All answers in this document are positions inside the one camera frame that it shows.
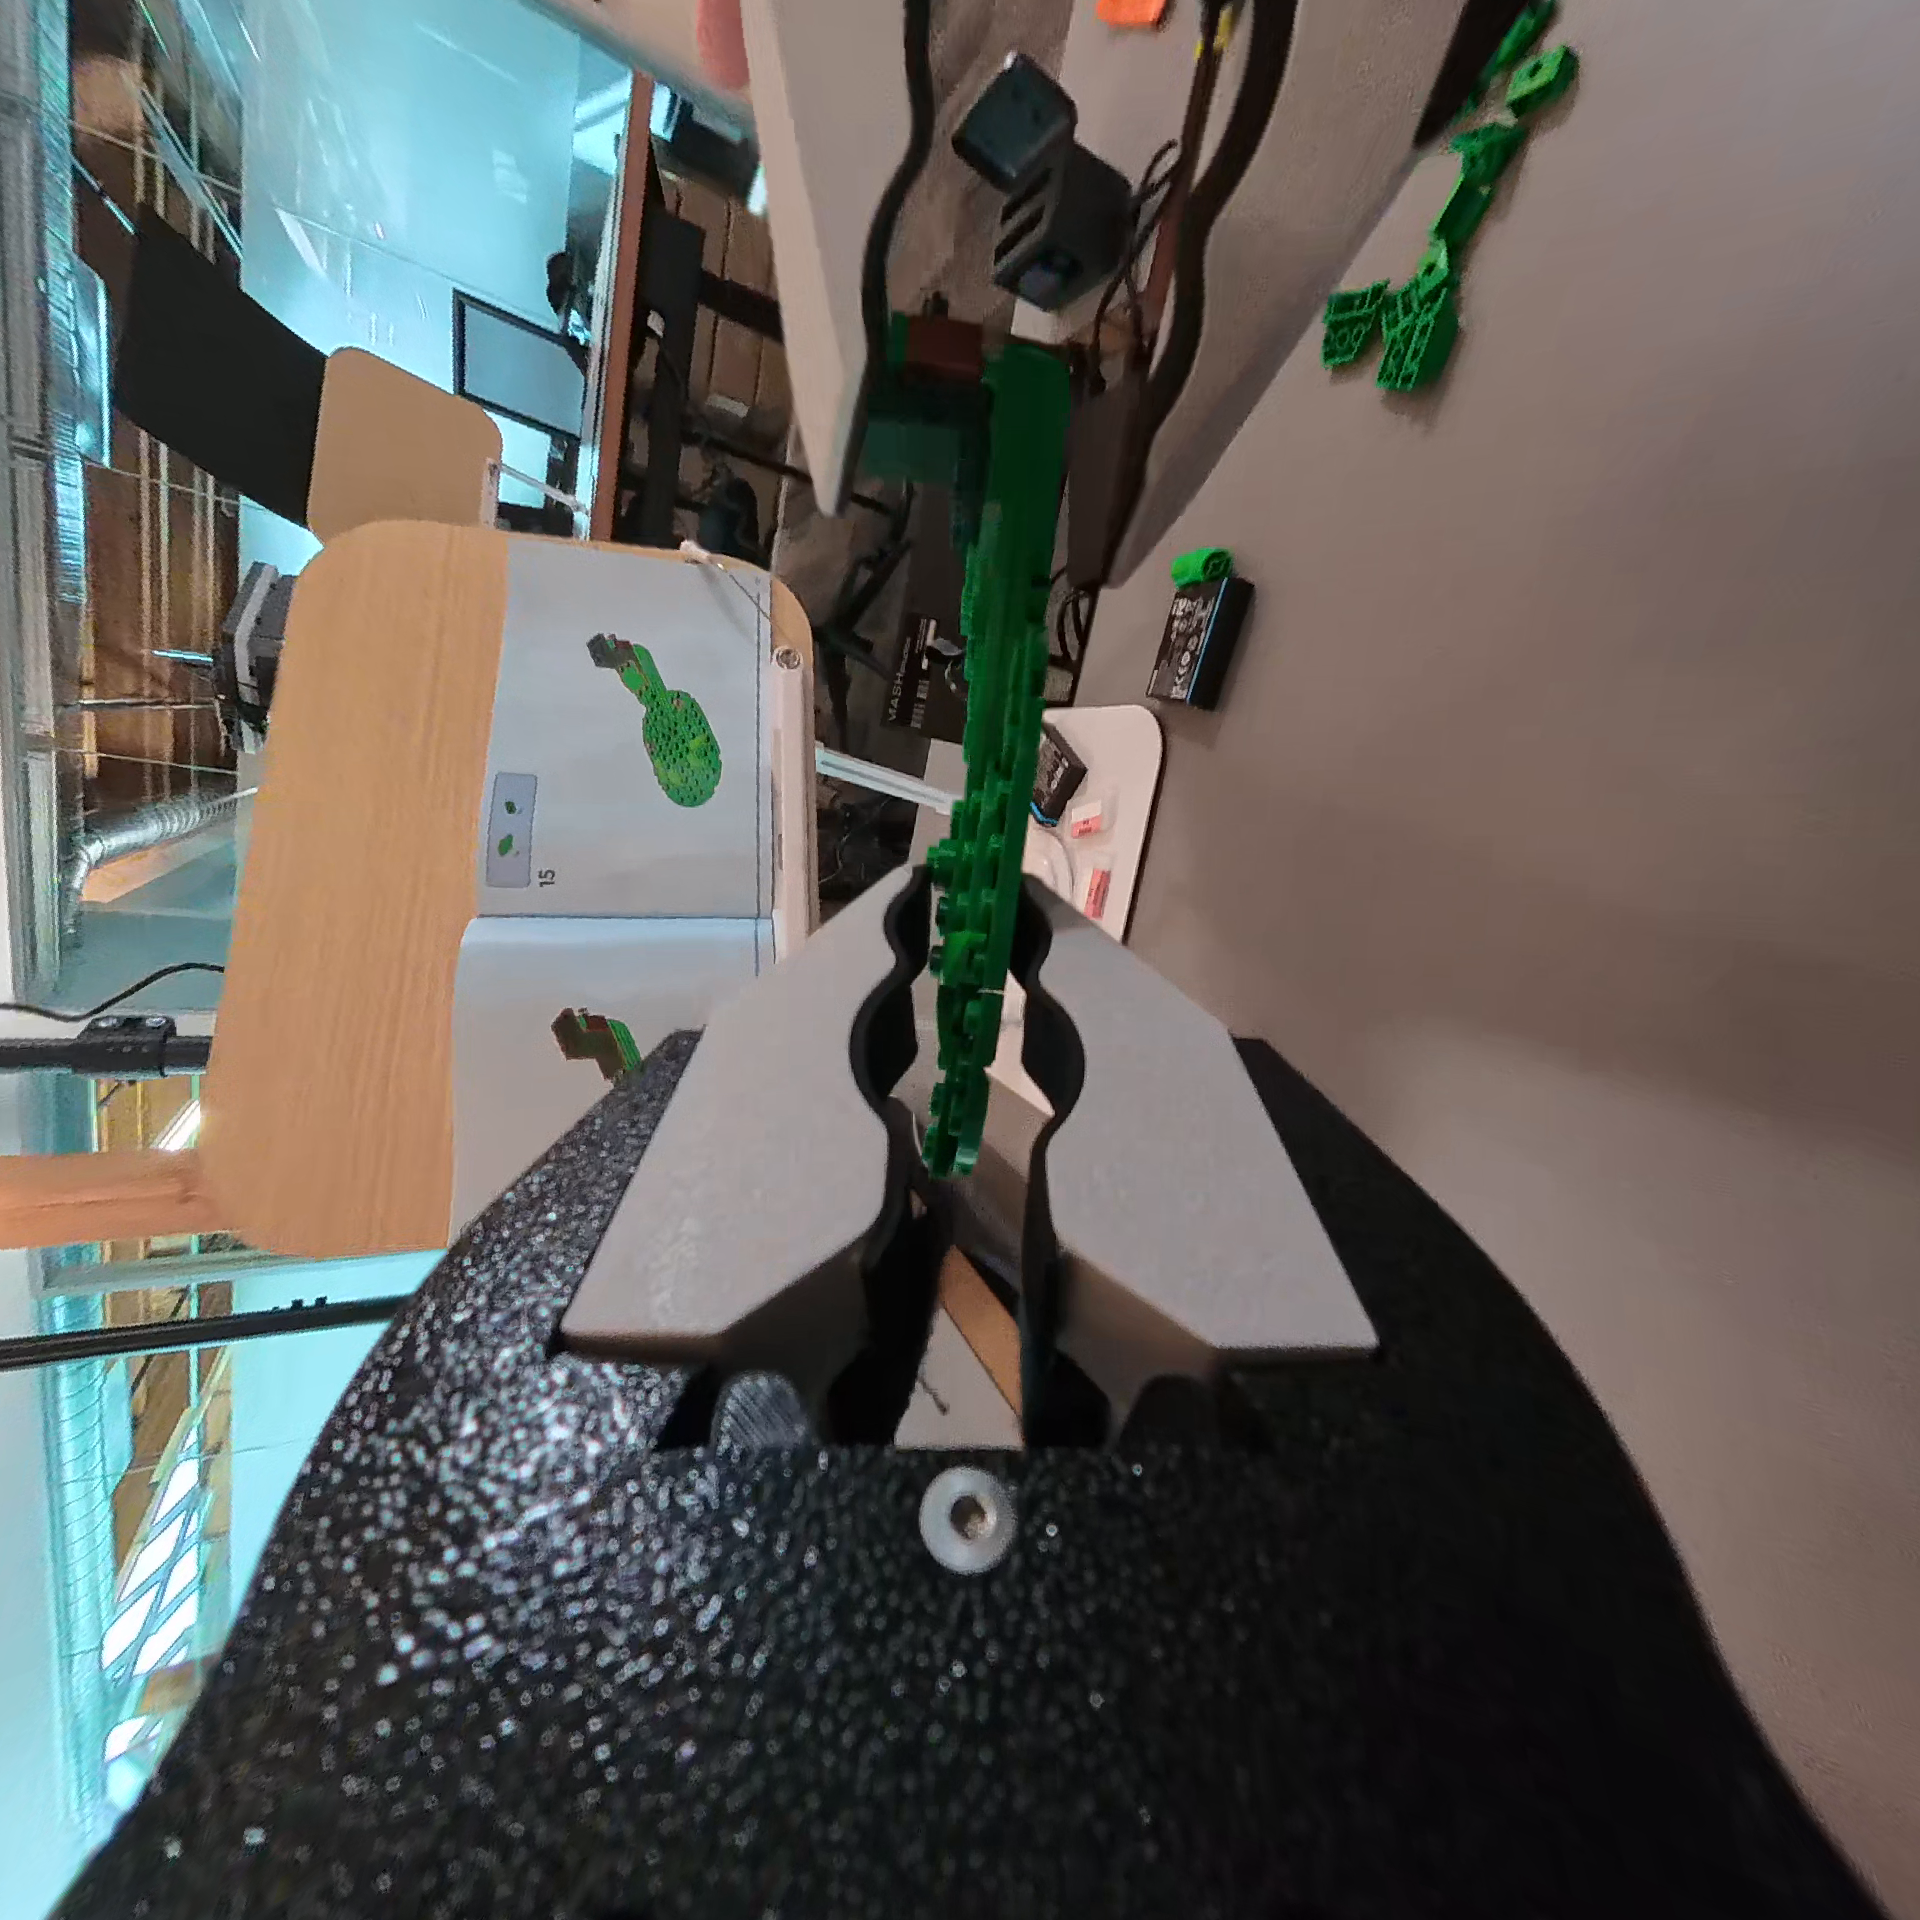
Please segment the dark green brick piece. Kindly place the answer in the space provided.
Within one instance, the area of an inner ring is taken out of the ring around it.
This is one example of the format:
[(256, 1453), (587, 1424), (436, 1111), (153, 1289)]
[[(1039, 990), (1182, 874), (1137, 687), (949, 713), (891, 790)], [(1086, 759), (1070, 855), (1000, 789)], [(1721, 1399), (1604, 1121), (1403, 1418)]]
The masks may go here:
[(885, 369), (867, 405), (856, 472), (883, 481), (983, 487), (992, 439), (992, 390), (984, 378)]

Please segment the instruction booklet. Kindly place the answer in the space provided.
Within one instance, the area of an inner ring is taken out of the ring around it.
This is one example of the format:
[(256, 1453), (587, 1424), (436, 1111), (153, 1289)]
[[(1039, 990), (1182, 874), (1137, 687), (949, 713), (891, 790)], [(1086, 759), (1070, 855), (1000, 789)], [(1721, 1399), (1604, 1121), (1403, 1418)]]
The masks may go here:
[(757, 567), (508, 536), (451, 1000), (447, 1220), (780, 956), (795, 722)]

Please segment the black battery charger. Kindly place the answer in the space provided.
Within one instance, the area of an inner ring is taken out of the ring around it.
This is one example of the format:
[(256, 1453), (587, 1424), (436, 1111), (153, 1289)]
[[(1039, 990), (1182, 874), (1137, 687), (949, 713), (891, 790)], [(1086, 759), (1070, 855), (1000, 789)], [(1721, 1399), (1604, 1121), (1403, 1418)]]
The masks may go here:
[(1163, 705), (1216, 711), (1255, 598), (1255, 584), (1237, 570), (1176, 584), (1145, 697)]

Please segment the grey desk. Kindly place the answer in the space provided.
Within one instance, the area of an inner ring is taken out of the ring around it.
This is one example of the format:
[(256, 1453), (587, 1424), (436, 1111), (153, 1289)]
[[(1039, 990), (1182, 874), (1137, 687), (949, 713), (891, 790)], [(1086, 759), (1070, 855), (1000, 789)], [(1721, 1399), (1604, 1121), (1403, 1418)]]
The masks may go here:
[(1476, 1238), (1806, 1799), (1916, 1916), (1916, 5), (1563, 5), (1441, 378), (1309, 320), (1167, 559), (1135, 949)]

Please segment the white tray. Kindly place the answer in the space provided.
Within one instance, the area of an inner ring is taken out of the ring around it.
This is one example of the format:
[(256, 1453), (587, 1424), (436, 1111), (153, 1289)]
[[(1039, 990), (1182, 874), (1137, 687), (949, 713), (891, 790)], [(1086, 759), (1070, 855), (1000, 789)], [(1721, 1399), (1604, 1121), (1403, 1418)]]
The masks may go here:
[(1072, 805), (1103, 798), (1108, 830), (1070, 841), (1063, 817), (1056, 825), (1043, 825), (1029, 815), (1024, 873), (1081, 912), (1088, 869), (1097, 861), (1110, 864), (1110, 902), (1107, 916), (1093, 922), (1125, 943), (1160, 799), (1166, 756), (1160, 720), (1145, 703), (1119, 703), (1049, 708), (1047, 722), (1088, 766), (1088, 776)]

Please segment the grey boxy device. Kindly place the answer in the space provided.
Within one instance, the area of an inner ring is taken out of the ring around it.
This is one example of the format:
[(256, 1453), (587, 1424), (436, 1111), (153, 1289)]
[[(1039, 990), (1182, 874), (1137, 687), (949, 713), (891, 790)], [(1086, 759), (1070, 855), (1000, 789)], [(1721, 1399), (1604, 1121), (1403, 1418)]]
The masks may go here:
[(296, 575), (253, 562), (211, 648), (211, 681), (225, 740), (261, 752), (269, 728)]

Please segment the green brick leaf assembly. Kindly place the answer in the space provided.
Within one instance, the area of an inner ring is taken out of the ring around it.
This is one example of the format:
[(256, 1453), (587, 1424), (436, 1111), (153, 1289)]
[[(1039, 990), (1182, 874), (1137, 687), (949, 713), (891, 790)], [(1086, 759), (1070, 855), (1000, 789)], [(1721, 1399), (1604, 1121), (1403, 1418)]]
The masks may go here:
[(1049, 671), (1049, 578), (1065, 492), (1068, 366), (1044, 346), (984, 344), (949, 314), (891, 314), (885, 369), (984, 378), (992, 439), (983, 487), (951, 494), (964, 580), (967, 781), (925, 860), (936, 895), (927, 946), (936, 1078), (924, 1159), (935, 1176), (975, 1164), (1000, 1040), (1024, 889), (1024, 831)]

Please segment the small wooden board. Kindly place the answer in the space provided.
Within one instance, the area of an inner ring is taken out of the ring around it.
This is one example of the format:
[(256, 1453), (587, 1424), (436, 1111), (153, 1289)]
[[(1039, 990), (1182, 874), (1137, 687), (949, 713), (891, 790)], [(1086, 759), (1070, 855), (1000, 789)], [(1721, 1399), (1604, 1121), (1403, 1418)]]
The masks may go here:
[(303, 528), (323, 541), (376, 521), (494, 528), (501, 463), (478, 401), (342, 346), (319, 385)]

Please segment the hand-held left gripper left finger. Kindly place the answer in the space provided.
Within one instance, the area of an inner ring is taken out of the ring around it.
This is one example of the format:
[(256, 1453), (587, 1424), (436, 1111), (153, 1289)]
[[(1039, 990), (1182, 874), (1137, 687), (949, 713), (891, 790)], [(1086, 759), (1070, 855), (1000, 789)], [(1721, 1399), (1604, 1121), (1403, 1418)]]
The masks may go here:
[(724, 1000), (563, 1313), (563, 1348), (776, 1375), (827, 1444), (891, 1444), (936, 1310), (941, 1191), (896, 1094), (929, 882), (896, 869)]

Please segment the silver ventilation duct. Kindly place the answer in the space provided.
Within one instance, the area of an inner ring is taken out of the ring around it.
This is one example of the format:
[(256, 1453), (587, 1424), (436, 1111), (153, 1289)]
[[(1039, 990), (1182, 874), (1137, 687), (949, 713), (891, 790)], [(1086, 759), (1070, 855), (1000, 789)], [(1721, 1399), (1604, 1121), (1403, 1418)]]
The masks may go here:
[(160, 798), (89, 815), (63, 853), (60, 873), (62, 921), (73, 921), (79, 914), (85, 886), (95, 871), (125, 856), (169, 848), (205, 826), (224, 825), (253, 796), (253, 786), (241, 786), (222, 796)]

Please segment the black printed card box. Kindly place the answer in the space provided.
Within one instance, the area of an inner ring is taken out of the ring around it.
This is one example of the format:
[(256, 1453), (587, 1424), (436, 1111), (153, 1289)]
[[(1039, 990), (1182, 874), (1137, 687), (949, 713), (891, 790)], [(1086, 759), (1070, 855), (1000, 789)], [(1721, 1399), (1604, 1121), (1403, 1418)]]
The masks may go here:
[(969, 720), (967, 642), (956, 615), (911, 615), (887, 689), (885, 725), (959, 745)]

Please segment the brown wooden partition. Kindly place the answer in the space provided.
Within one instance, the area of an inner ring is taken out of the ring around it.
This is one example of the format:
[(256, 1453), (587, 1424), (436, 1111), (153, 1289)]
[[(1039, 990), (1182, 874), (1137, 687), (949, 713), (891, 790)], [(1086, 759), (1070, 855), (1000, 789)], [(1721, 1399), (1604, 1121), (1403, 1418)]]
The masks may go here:
[(587, 540), (595, 544), (612, 541), (619, 472), (628, 446), (632, 358), (639, 325), (636, 313), (639, 300), (641, 229), (648, 194), (656, 182), (652, 105), (652, 80), (632, 73), (624, 132), (615, 144), (612, 190), (592, 286), (590, 439), (583, 444), (583, 465), (592, 469)]

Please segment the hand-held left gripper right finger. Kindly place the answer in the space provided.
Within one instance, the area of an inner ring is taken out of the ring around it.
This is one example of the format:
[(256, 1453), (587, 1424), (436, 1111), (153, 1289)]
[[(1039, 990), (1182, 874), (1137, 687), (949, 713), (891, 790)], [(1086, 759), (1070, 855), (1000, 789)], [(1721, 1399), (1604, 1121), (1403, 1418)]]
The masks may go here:
[(1024, 882), (1024, 1439), (1103, 1444), (1160, 1382), (1214, 1399), (1377, 1333), (1230, 1029)]

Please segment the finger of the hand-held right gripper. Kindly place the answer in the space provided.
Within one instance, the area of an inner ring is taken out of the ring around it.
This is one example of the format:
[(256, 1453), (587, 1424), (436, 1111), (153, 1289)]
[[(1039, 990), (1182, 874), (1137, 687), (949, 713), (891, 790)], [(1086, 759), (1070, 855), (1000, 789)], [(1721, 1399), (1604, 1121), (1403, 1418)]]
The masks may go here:
[(1237, 85), (1169, 230), (1142, 480), (1108, 584), (1169, 532), (1427, 149), (1465, 2), (1246, 5)]
[(813, 502), (845, 510), (880, 377), (899, 214), (932, 134), (927, 2), (744, 2), (791, 418)]

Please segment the pile of green bricks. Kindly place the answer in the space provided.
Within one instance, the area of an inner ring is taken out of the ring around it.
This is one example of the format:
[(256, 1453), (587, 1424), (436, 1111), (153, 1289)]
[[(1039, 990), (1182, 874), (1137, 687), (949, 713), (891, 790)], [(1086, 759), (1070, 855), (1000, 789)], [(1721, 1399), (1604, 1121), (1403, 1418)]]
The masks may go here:
[(1319, 344), (1325, 369), (1347, 375), (1373, 360), (1384, 393), (1420, 393), (1446, 369), (1471, 240), (1533, 124), (1576, 80), (1576, 49), (1551, 39), (1558, 13), (1557, 2), (1494, 7), (1501, 37), (1444, 121), (1454, 181), (1431, 216), (1423, 250), (1399, 282), (1377, 279), (1332, 293)]

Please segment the black panel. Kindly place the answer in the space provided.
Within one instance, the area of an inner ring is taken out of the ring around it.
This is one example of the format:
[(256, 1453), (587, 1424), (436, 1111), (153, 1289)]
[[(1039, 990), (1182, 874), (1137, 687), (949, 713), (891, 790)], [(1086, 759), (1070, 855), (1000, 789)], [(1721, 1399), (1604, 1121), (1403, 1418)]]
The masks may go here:
[(259, 508), (305, 528), (326, 356), (144, 208), (112, 336), (116, 408)]

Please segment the black stand rod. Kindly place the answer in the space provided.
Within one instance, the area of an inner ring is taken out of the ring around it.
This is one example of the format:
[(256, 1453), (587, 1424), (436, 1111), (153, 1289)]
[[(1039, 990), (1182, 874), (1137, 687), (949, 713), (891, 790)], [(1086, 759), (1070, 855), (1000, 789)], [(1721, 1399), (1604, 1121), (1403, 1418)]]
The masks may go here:
[(83, 1328), (3, 1338), (3, 1374), (27, 1374), (68, 1362), (151, 1358), (193, 1348), (225, 1348), (261, 1337), (292, 1337), (388, 1324), (412, 1294), (381, 1294), (347, 1303), (289, 1303), (263, 1312), (176, 1317), (115, 1328)]

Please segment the dark monitor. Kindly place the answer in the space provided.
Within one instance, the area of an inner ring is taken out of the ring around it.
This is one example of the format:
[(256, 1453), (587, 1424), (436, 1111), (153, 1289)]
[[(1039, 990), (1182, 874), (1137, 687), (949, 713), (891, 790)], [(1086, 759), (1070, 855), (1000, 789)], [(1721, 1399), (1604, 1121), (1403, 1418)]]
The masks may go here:
[(585, 360), (569, 336), (467, 290), (451, 294), (451, 389), (494, 415), (579, 448), (585, 441)]

